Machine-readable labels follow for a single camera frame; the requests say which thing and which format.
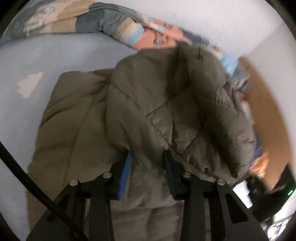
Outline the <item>patchwork cartoon rolled quilt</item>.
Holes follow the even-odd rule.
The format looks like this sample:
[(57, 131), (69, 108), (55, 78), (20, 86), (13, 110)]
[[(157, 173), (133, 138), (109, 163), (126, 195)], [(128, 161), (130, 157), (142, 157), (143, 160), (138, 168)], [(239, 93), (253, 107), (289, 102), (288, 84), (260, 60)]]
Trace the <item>patchwork cartoon rolled quilt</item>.
[(16, 14), (1, 43), (44, 34), (104, 33), (135, 50), (187, 44), (204, 46), (220, 61), (236, 89), (248, 87), (249, 74), (237, 57), (198, 34), (142, 14), (98, 1), (33, 1)]

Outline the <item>olive quilted hooded coat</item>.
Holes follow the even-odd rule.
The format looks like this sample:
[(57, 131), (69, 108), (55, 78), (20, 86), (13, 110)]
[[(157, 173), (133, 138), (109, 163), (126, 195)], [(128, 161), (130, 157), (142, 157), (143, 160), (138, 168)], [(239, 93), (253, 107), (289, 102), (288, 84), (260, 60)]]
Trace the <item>olive quilted hooded coat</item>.
[(54, 199), (71, 180), (93, 180), (129, 150), (127, 190), (111, 205), (115, 239), (179, 240), (183, 203), (170, 195), (163, 151), (203, 180), (232, 185), (254, 149), (252, 124), (211, 49), (150, 49), (113, 69), (59, 77), (28, 174)]

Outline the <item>light blue cloud bedsheet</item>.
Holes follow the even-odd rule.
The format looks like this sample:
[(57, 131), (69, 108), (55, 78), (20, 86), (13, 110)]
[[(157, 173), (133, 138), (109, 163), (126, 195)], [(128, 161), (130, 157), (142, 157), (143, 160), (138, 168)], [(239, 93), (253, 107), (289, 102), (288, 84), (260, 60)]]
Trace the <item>light blue cloud bedsheet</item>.
[(1, 143), (51, 199), (108, 171), (106, 100), (135, 50), (103, 33), (41, 35), (1, 47)]

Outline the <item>orange yellow crumpled cloth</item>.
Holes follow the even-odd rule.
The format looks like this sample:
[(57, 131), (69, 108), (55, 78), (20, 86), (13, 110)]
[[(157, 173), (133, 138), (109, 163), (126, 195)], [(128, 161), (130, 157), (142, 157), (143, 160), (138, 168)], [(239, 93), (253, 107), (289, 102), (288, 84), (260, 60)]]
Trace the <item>orange yellow crumpled cloth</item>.
[(260, 157), (255, 159), (254, 163), (250, 168), (250, 173), (262, 179), (266, 174), (268, 163), (269, 153), (264, 152)]

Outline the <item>wooden headboard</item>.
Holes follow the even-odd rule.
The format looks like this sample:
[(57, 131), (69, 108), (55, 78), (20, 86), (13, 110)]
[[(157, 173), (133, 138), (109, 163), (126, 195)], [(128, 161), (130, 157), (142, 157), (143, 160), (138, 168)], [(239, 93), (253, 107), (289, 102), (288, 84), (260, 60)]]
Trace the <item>wooden headboard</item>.
[(263, 180), (269, 189), (273, 189), (285, 166), (292, 163), (290, 139), (275, 96), (264, 78), (246, 57), (239, 58), (239, 63), (250, 75), (246, 98), (261, 137), (263, 150), (269, 158)]

